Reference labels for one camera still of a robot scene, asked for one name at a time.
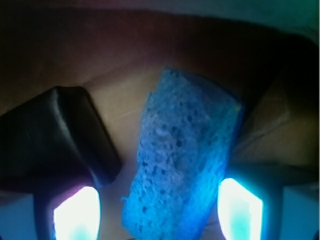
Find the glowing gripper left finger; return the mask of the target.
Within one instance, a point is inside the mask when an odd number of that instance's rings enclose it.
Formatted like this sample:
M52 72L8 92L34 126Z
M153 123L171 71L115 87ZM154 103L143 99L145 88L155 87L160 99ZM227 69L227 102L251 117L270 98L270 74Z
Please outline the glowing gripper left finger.
M39 240L96 240L101 199L87 176L49 176L30 180Z

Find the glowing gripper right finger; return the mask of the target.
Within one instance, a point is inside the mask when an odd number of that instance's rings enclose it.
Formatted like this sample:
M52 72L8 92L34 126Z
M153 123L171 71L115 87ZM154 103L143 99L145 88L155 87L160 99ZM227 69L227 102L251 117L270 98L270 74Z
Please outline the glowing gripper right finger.
M283 189L281 166L229 166L217 197L217 214L227 240L278 240Z

